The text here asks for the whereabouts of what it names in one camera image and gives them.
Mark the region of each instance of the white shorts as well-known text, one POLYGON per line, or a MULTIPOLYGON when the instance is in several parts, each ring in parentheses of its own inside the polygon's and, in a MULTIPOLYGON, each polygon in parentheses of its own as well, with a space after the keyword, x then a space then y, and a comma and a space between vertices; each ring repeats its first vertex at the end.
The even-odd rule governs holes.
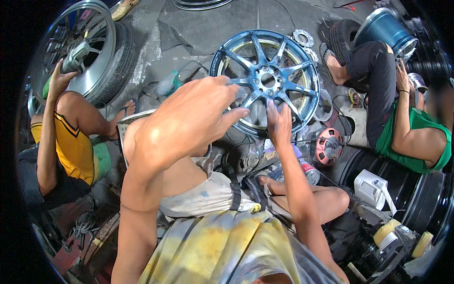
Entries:
MULTIPOLYGON (((230 210, 233 190, 230 179, 224 174, 213 172, 213 162, 208 157, 192 159, 201 167, 208 179, 193 189, 172 197, 163 197, 159 210, 168 217, 202 217, 218 210, 230 210)), ((260 210, 260 204, 253 202, 242 190, 237 211, 260 210)))

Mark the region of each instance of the spray paint can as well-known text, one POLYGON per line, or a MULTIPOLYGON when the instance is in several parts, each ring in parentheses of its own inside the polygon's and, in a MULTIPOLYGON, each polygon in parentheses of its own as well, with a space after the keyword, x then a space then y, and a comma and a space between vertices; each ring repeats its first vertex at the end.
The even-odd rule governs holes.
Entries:
POLYGON ((306 175, 309 184, 317 185, 318 181, 320 180, 320 172, 303 159, 300 159, 300 166, 303 169, 303 172, 306 175))

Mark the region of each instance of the tie-dye shirt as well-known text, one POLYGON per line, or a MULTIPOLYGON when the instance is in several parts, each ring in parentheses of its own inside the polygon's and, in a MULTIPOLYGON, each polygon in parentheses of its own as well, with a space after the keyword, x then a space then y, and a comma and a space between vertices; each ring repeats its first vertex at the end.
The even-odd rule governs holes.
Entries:
POLYGON ((252 283, 285 273, 293 283, 340 283, 334 273, 267 212, 217 211, 177 219, 139 283, 252 283))

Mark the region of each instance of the chrome wheel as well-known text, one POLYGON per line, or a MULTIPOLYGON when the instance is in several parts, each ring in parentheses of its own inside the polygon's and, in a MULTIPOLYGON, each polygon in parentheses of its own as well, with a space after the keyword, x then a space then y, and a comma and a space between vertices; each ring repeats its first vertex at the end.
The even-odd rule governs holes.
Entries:
POLYGON ((246 107, 249 116, 234 127, 255 137, 267 137, 266 100, 286 103, 292 110, 292 133, 313 116, 319 99, 317 71, 303 48, 285 35, 248 30, 224 42, 213 56, 210 76, 226 75, 247 94, 230 107, 246 107))
POLYGON ((83 0, 69 7, 53 22, 41 40, 31 64, 31 88, 40 103, 43 86, 55 64, 79 45, 85 31, 91 50, 81 67, 83 73, 73 78, 67 88, 87 96, 96 92, 111 69, 116 34, 110 10, 99 0, 83 0))

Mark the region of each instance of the black wheel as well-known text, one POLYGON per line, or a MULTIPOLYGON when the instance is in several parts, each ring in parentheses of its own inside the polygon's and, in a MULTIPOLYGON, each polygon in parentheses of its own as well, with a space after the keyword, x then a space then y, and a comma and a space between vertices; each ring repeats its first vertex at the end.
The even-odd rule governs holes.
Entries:
MULTIPOLYGON (((117 44, 112 58, 112 69, 100 87, 100 91, 87 96, 87 101, 97 108, 104 107, 120 91, 132 71, 132 62, 135 58, 135 41, 128 27, 121 23, 115 23, 117 32, 117 44)), ((99 37, 105 34, 100 30, 99 37)))
MULTIPOLYGON (((345 19, 334 23, 330 28, 330 49, 342 66, 345 65, 344 51, 353 49, 353 40, 360 26, 361 24, 358 22, 345 19)), ((360 81, 348 80, 345 85, 360 93, 366 93, 369 89, 366 79, 360 81)))
POLYGON ((353 49, 353 40, 360 26, 358 22, 345 19, 330 28, 330 48, 341 65, 345 65, 344 51, 353 49))

